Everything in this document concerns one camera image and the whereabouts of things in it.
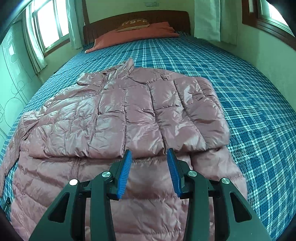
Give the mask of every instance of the blue plaid bedsheet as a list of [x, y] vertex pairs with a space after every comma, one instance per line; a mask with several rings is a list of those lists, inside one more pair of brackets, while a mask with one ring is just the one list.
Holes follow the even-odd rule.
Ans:
[[[82, 72], [96, 72], [128, 58], [135, 66], [162, 68], [207, 78], [214, 86], [228, 121], [228, 145], [247, 180], [248, 201], [276, 240], [296, 212], [296, 113], [255, 67], [206, 41], [180, 38], [147, 39], [74, 56], [29, 101], [24, 111], [38, 110], [50, 97], [75, 83]], [[0, 163], [19, 118], [11, 128]], [[3, 207], [13, 199], [6, 177]]]

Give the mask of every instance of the silver screw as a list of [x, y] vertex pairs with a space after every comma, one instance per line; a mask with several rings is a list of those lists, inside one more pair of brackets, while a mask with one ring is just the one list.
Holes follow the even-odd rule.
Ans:
[[196, 177], [197, 176], [197, 172], [196, 171], [189, 171], [188, 175], [191, 177]]
[[224, 184], [229, 184], [230, 183], [230, 180], [228, 179], [228, 178], [222, 178], [222, 182], [224, 183]]
[[69, 184], [71, 186], [75, 186], [77, 183], [78, 183], [78, 180], [77, 179], [72, 179], [72, 180], [69, 181]]
[[111, 176], [111, 172], [103, 172], [102, 173], [103, 177], [110, 177]]

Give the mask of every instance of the window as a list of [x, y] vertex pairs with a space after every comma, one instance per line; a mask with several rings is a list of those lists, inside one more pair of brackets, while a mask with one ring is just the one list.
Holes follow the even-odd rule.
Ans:
[[266, 0], [242, 0], [243, 24], [279, 38], [296, 50], [296, 38], [279, 11]]
[[34, 0], [32, 17], [35, 35], [43, 53], [69, 42], [66, 0]]

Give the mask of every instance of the wall socket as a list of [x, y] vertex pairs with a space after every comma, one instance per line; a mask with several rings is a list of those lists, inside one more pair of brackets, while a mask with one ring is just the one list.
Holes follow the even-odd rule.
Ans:
[[159, 2], [144, 2], [146, 7], [159, 7]]

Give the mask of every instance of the pillow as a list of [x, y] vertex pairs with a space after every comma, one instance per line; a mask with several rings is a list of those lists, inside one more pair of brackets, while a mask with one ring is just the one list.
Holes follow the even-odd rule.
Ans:
[[141, 39], [172, 38], [179, 36], [180, 35], [175, 33], [175, 30], [170, 27], [168, 22], [152, 23], [147, 28], [130, 31], [117, 32], [116, 30], [112, 30], [97, 38], [94, 41], [94, 46], [86, 50], [85, 53]]
[[116, 31], [123, 32], [123, 31], [129, 31], [134, 29], [147, 28], [148, 26], [149, 26], [149, 23], [147, 20], [138, 18], [138, 19], [124, 22], [120, 27], [116, 29]]

